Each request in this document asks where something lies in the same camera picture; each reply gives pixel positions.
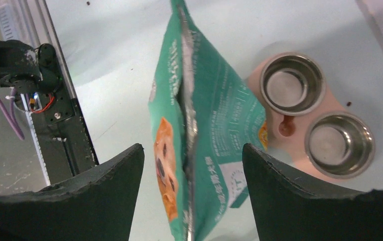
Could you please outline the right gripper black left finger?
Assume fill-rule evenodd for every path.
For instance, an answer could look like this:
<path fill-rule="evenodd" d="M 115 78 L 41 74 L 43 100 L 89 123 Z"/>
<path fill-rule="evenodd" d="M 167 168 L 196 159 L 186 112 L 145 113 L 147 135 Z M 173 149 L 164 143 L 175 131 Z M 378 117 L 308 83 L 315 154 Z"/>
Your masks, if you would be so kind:
<path fill-rule="evenodd" d="M 128 240 L 144 160 L 134 144 L 40 191 L 0 196 L 0 240 Z"/>

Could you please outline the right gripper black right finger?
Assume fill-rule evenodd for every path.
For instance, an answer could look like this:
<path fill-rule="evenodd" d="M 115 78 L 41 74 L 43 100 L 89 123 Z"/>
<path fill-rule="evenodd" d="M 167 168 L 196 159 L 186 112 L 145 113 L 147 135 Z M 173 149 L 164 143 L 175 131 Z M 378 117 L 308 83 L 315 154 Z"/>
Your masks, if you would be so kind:
<path fill-rule="evenodd" d="M 383 191 L 315 178 L 252 144 L 242 162 L 260 240 L 383 240 Z"/>

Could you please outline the green pet food bag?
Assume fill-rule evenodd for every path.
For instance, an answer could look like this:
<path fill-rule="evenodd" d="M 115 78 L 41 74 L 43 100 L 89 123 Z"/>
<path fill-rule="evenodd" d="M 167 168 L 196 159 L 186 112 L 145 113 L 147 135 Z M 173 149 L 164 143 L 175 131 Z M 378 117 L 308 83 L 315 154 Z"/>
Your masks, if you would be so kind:
<path fill-rule="evenodd" d="M 249 193 L 242 150 L 268 147 L 266 111 L 171 1 L 148 107 L 156 176 L 174 240 L 204 240 Z"/>

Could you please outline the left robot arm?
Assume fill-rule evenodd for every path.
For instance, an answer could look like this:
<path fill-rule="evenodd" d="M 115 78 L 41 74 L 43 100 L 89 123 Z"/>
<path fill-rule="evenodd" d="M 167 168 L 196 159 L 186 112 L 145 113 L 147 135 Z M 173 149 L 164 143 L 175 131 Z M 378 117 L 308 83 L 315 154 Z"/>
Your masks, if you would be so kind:
<path fill-rule="evenodd" d="M 51 44 L 38 48 L 19 40 L 0 41 L 0 87 L 20 94 L 54 94 L 63 86 L 60 63 Z"/>

